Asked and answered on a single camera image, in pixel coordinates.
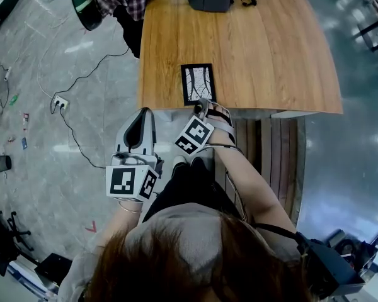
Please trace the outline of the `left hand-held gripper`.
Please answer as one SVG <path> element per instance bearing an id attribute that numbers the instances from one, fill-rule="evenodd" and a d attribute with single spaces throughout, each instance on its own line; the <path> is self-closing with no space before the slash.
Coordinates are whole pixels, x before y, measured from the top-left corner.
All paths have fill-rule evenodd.
<path id="1" fill-rule="evenodd" d="M 106 167 L 108 197 L 142 203 L 150 200 L 163 167 L 163 160 L 153 155 L 155 135 L 155 119 L 149 108 L 137 110 L 121 126 L 115 141 L 117 152 Z"/>

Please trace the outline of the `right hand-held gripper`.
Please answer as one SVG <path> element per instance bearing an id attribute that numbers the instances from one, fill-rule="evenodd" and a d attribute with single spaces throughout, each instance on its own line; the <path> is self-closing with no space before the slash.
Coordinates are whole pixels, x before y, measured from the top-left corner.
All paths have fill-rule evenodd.
<path id="1" fill-rule="evenodd" d="M 175 145 L 187 155 L 195 155 L 208 148 L 236 148 L 235 145 L 211 143 L 214 127 L 208 122 L 210 101 L 205 98 L 197 100 L 193 114 L 175 140 Z"/>

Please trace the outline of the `black picture frame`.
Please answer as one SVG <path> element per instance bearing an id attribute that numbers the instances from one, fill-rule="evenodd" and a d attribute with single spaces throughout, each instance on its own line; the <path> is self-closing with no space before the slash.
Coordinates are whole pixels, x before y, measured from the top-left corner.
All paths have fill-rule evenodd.
<path id="1" fill-rule="evenodd" d="M 195 105 L 201 98 L 216 102 L 212 64 L 181 65 L 183 103 Z"/>

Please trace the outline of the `person's right forearm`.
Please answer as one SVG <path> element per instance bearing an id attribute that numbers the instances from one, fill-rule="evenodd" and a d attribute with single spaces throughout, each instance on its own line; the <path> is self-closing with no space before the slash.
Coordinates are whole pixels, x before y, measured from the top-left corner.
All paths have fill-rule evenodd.
<path id="1" fill-rule="evenodd" d="M 216 138 L 212 143 L 219 145 L 216 148 L 217 154 L 252 219 L 257 223 L 278 226 L 294 233 L 295 227 L 271 187 L 247 158 L 233 148 L 233 142 L 228 137 L 223 137 Z"/>

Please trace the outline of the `black shoulder bag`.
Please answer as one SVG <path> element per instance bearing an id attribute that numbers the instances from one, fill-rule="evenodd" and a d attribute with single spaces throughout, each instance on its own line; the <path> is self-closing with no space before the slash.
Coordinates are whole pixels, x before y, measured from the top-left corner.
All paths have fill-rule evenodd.
<path id="1" fill-rule="evenodd" d="M 304 257 L 307 281 L 311 292 L 320 300 L 359 292 L 365 281 L 335 250 L 323 243 L 308 239 L 300 232 L 290 232 L 279 226 L 253 223 L 254 228 L 266 230 L 294 240 Z"/>

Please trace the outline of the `person's left forearm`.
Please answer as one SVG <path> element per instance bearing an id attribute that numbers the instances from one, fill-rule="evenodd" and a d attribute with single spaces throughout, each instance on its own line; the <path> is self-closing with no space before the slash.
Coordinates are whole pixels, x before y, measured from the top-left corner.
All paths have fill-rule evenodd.
<path id="1" fill-rule="evenodd" d="M 116 213 L 100 233 L 96 246 L 103 248 L 115 234 L 128 233 L 135 228 L 140 220 L 142 206 L 141 202 L 119 201 Z"/>

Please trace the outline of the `person's right hand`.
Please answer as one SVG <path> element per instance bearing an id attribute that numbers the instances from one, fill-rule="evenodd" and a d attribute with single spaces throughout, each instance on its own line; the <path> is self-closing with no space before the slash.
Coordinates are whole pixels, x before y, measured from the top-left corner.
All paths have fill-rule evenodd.
<path id="1" fill-rule="evenodd" d="M 210 142 L 235 145 L 235 131 L 229 111 L 217 103 L 210 103 L 207 114 L 208 122 L 214 127 Z"/>

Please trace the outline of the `person's black trousers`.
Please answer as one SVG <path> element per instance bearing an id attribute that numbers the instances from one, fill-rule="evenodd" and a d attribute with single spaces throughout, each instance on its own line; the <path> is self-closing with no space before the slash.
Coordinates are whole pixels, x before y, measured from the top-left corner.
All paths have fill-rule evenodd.
<path id="1" fill-rule="evenodd" d="M 171 179 L 157 195 L 143 221 L 163 209 L 187 203 L 200 204 L 236 218 L 241 217 L 200 157 L 194 158 L 191 164 L 181 162 L 174 166 Z"/>

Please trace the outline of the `slatted wooden bench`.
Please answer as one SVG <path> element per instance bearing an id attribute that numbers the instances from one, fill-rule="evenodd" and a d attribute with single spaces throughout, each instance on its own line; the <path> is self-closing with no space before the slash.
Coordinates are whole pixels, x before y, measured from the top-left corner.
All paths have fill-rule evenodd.
<path id="1" fill-rule="evenodd" d="M 237 146 L 273 189 L 294 225 L 302 204 L 305 121 L 263 118 L 233 120 Z"/>

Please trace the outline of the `person's grey top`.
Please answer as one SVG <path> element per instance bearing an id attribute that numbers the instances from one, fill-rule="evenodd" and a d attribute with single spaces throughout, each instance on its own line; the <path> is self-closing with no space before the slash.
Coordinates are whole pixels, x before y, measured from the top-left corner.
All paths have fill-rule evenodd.
<path id="1" fill-rule="evenodd" d="M 312 302 L 289 240 L 196 203 L 76 256 L 58 302 Z"/>

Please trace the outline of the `dark green helmet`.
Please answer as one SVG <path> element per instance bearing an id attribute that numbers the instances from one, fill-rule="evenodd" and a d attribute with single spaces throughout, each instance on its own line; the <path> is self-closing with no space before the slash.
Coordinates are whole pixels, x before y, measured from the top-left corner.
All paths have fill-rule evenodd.
<path id="1" fill-rule="evenodd" d="M 99 27 L 103 17 L 97 8 L 95 0 L 71 0 L 73 8 L 81 24 L 88 31 Z"/>

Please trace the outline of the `black office chair base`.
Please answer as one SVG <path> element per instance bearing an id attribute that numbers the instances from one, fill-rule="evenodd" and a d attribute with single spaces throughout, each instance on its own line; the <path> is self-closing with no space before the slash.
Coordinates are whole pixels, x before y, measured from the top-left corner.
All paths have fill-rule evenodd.
<path id="1" fill-rule="evenodd" d="M 29 246 L 23 238 L 24 235 L 30 236 L 31 232 L 29 230 L 27 230 L 27 231 L 18 230 L 18 227 L 16 226 L 16 222 L 15 222 L 15 216 L 16 215 L 17 215 L 16 212 L 12 211 L 11 217 L 7 219 L 11 235 L 12 235 L 13 238 L 16 239 L 16 241 L 18 243 L 21 243 L 29 252 L 33 252 L 34 248 Z"/>

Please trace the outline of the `black box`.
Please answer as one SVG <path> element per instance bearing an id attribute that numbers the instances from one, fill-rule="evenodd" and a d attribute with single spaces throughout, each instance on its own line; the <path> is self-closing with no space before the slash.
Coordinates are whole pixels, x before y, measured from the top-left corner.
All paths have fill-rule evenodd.
<path id="1" fill-rule="evenodd" d="M 72 265 L 72 260 L 61 255 L 51 253 L 39 265 L 35 272 L 46 288 L 60 286 Z"/>

